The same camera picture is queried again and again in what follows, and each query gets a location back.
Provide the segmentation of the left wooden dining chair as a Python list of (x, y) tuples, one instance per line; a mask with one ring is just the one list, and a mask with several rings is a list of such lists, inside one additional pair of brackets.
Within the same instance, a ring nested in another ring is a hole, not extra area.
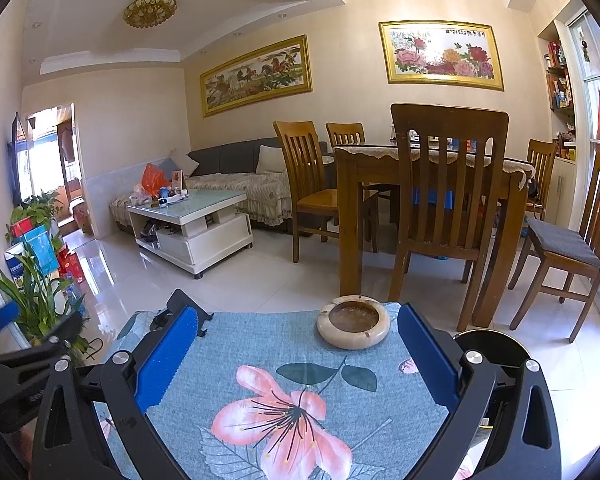
[(292, 261), (299, 261), (301, 233), (325, 243), (339, 234), (327, 223), (338, 217), (338, 191), (327, 186), (323, 153), (313, 122), (280, 122), (273, 128), (282, 146), (291, 195)]

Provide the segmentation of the white coffee table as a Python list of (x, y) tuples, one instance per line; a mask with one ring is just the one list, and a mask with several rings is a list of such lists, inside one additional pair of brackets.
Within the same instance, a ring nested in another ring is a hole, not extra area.
[(248, 214), (237, 210), (247, 196), (232, 190), (193, 190), (172, 204), (126, 207), (139, 248), (199, 280), (212, 266), (250, 248)]

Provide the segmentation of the wall shelf with items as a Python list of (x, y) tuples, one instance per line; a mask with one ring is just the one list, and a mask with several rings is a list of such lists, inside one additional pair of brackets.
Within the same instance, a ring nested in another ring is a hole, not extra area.
[(550, 22), (540, 32), (539, 45), (543, 55), (550, 108), (550, 136), (556, 145), (557, 156), (575, 162), (576, 113), (567, 59), (554, 22)]

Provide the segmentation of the red plastic bag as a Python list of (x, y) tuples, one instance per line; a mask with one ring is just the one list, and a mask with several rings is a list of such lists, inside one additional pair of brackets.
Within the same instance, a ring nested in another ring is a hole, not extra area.
[(146, 194), (151, 197), (159, 197), (163, 188), (168, 188), (171, 182), (166, 178), (164, 171), (152, 162), (145, 166), (140, 185)]

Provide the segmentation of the white sofa pillow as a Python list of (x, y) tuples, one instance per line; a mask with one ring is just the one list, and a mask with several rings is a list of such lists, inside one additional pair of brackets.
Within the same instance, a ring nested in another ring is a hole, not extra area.
[(257, 174), (283, 174), (286, 162), (281, 148), (261, 145), (259, 150)]

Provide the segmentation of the blue floral tablecloth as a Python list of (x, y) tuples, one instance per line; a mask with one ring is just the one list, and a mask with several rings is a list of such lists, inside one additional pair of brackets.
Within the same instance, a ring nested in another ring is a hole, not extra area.
[(339, 350), (312, 312), (219, 313), (147, 414), (193, 479), (401, 479), (448, 412), (399, 333)]

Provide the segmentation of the beige stone ashtray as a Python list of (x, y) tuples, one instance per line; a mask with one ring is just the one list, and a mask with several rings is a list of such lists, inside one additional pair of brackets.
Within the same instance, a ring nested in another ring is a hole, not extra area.
[(316, 319), (317, 333), (324, 341), (342, 350), (365, 350), (377, 346), (390, 332), (390, 316), (377, 300), (342, 296), (321, 308)]

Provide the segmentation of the green potted plant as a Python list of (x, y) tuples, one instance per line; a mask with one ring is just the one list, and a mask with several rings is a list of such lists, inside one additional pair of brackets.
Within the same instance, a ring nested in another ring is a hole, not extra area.
[(33, 260), (23, 258), (26, 267), (23, 280), (17, 285), (10, 277), (9, 270), (0, 270), (0, 292), (15, 301), (19, 308), (16, 324), (32, 346), (42, 344), (43, 339), (66, 316), (74, 311), (84, 310), (84, 296), (78, 291), (78, 283), (70, 271), (64, 269), (58, 259), (58, 252), (65, 248), (54, 221), (60, 211), (60, 201), (55, 192), (44, 192), (26, 198), (15, 206), (6, 224), (5, 238), (9, 248), (18, 238), (37, 226), (45, 226), (50, 231), (59, 269), (43, 275), (33, 266)]

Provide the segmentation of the wooden dining chair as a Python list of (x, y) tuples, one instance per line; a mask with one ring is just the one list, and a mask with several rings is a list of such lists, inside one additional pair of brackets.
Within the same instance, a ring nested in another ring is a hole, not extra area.
[(498, 110), (394, 103), (400, 222), (388, 299), (411, 255), (463, 260), (470, 271), (457, 329), (476, 305), (503, 175), (509, 117)]
[(338, 191), (327, 186), (323, 153), (313, 122), (280, 122), (273, 128), (282, 146), (291, 195), (292, 261), (299, 261), (301, 233), (325, 243), (339, 234), (327, 223), (338, 217)]
[(328, 122), (326, 130), (333, 148), (343, 145), (361, 145), (365, 143), (364, 127), (360, 122)]

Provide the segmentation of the black gold trash bin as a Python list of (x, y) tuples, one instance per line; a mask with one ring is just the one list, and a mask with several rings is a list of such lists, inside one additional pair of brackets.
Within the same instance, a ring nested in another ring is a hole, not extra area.
[(529, 353), (516, 339), (496, 330), (468, 330), (454, 337), (463, 351), (477, 350), (498, 367), (496, 383), (486, 408), (487, 422), (480, 424), (478, 437), (486, 444), (482, 460), (494, 463), (503, 452), (512, 426), (520, 368), (530, 359)]

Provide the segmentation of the grey cushioned wooden chair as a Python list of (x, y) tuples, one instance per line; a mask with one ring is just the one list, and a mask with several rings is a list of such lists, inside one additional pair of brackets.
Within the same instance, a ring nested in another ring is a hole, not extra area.
[(580, 228), (573, 231), (529, 219), (527, 237), (509, 288), (516, 286), (530, 256), (538, 257), (540, 265), (509, 328), (516, 330), (536, 296), (547, 294), (560, 302), (567, 299), (582, 302), (583, 309), (569, 336), (574, 341), (600, 288), (600, 153), (595, 156)]

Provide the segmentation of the peony painting gold frame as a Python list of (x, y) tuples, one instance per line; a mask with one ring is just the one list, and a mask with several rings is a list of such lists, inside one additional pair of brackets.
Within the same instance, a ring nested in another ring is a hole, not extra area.
[(491, 26), (450, 21), (379, 24), (390, 84), (452, 84), (502, 91)]

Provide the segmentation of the beige lace sofa cover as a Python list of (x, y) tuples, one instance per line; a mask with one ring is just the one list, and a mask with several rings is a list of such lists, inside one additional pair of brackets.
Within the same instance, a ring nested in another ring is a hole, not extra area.
[(291, 218), (291, 192), (283, 174), (205, 174), (186, 180), (188, 188), (229, 190), (246, 194), (237, 210), (267, 226), (280, 226)]

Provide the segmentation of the dark grey sofa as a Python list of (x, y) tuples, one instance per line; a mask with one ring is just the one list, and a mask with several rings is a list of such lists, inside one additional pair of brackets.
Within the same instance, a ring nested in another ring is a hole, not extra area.
[(146, 165), (166, 180), (176, 170), (186, 188), (242, 191), (247, 199), (238, 210), (250, 220), (274, 230), (291, 231), (291, 196), (282, 147), (276, 138), (212, 146), (184, 155), (178, 151), (158, 164)]

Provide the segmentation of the blue gift box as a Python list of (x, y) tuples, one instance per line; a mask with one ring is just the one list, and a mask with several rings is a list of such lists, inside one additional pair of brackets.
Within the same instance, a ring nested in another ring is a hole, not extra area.
[(45, 226), (37, 226), (21, 235), (18, 240), (4, 252), (5, 262), (10, 277), (20, 285), (26, 270), (23, 258), (33, 260), (33, 266), (48, 275), (59, 269), (50, 231)]

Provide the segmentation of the corner wooden chair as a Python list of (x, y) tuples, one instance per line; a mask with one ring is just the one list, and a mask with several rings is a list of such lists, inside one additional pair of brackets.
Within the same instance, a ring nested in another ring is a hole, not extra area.
[(527, 211), (540, 220), (545, 219), (555, 158), (553, 142), (529, 141), (527, 162), (534, 168), (534, 177), (529, 183)]

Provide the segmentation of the horse painting gold frame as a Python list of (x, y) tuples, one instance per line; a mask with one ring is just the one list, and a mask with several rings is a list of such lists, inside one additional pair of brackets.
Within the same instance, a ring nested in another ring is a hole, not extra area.
[(199, 77), (202, 116), (313, 90), (306, 35), (233, 58)]

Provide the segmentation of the gold ceiling lamp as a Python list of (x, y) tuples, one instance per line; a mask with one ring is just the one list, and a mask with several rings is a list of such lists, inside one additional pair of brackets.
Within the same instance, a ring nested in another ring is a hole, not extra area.
[(123, 21), (133, 28), (161, 25), (178, 10), (176, 0), (134, 0), (123, 11)]

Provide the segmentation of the near wooden dining chair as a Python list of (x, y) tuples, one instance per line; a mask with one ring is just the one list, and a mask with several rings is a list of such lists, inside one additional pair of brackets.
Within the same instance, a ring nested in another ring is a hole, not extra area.
[(388, 299), (411, 255), (463, 260), (470, 271), (457, 329), (476, 305), (503, 175), (509, 117), (498, 110), (394, 103), (400, 222)]

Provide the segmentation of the far wooden dining chair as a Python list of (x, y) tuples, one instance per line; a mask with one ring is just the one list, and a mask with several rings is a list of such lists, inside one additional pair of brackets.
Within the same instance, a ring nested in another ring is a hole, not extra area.
[(365, 143), (364, 127), (360, 122), (328, 122), (326, 130), (333, 148), (343, 145), (361, 145)]

